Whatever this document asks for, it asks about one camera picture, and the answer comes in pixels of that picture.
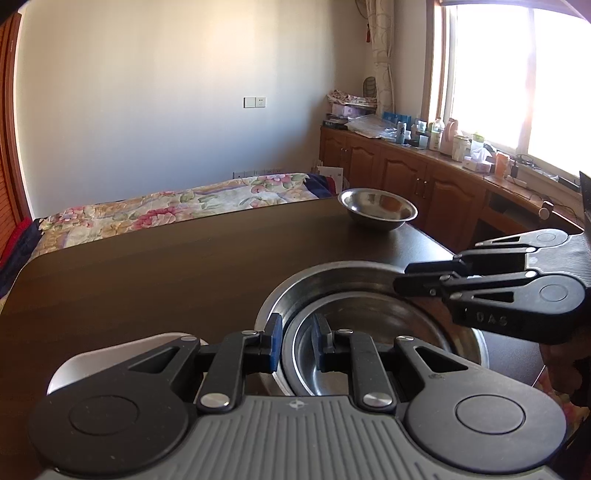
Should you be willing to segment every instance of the metal screw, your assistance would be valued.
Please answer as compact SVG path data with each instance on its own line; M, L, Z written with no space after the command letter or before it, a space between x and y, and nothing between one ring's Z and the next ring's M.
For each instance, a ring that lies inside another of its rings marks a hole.
M201 405L208 408L222 408L230 404L230 398L223 393L208 393L201 397Z
M363 396L363 403L368 407L382 408L392 403L392 397L387 393L372 392Z

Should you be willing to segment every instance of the wooden door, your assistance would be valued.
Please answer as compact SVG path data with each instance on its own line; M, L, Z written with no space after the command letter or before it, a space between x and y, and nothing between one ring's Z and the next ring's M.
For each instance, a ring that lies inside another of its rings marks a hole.
M421 228L427 202L423 198L427 163L393 148L383 148L374 172L376 188L409 200L418 210L412 224Z
M320 159L326 167L343 167L347 134L341 130L323 128L320 133Z
M448 166L427 169L429 207L423 231L458 253L470 246L484 205L486 189L468 175Z
M14 64L21 15L0 25L0 252L16 225L31 214L18 161L14 126Z
M351 135L347 138L345 177L351 188L376 188L374 171L378 167L380 144Z

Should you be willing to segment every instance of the logo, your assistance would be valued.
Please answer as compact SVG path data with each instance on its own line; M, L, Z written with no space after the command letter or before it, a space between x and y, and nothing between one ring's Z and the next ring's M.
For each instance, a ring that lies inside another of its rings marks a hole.
M299 410L300 408L304 408L306 404L302 402L299 398L296 400L292 400L288 403L288 405L293 408L294 410Z

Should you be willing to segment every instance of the cabinet door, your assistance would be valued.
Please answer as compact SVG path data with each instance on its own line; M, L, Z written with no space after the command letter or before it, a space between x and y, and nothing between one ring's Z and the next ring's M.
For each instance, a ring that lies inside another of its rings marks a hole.
M393 148L383 148L379 168L374 172L376 188L395 193L409 200L418 210L412 224L421 228L427 202L423 199L427 163Z
M423 231L455 253L465 250L470 246L485 194L477 181L453 167L428 168L429 208Z
M326 167L343 167L347 148L347 134L323 128L320 134L320 159Z
M376 141L348 138L345 177L351 188L376 187L373 172L378 165L379 152L380 145Z

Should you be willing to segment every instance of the stainless steel bowl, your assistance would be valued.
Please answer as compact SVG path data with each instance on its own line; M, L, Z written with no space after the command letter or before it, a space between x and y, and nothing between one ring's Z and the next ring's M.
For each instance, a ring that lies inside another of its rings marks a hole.
M439 300L428 299L429 304L418 306L394 295L392 278L402 272L400 267L376 262L334 262L308 268L279 285L265 300L255 324L256 330L262 330L271 313L283 317L279 369L272 376L262 376L267 391L347 393L344 374L316 369L310 329L314 312L325 315L333 329L362 330L383 343L392 343L398 335L412 335L488 367L482 332L452 323Z
M355 222L383 231L403 226L418 215L407 199L383 190L345 190L339 194L339 202Z

